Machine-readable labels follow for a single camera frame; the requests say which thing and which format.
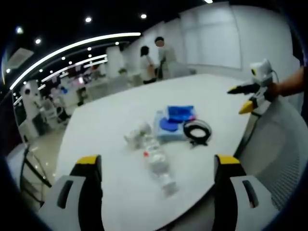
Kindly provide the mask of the person's right hand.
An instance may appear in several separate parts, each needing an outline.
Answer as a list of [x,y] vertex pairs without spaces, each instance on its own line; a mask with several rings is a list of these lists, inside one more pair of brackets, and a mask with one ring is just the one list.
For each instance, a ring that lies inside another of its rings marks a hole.
[[279,83],[271,83],[268,85],[267,90],[264,93],[264,97],[267,101],[274,101],[281,93],[281,87]]

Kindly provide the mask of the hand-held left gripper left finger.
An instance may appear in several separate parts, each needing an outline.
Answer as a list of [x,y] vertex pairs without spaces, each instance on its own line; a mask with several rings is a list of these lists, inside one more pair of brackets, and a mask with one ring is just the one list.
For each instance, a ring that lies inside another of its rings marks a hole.
[[100,155],[79,159],[50,188],[38,216],[51,231],[103,231]]

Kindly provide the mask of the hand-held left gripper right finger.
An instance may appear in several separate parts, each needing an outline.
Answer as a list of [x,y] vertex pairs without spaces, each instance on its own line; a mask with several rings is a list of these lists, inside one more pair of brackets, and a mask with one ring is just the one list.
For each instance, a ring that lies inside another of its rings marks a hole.
[[261,231],[279,213],[269,190],[233,156],[214,159],[214,231]]

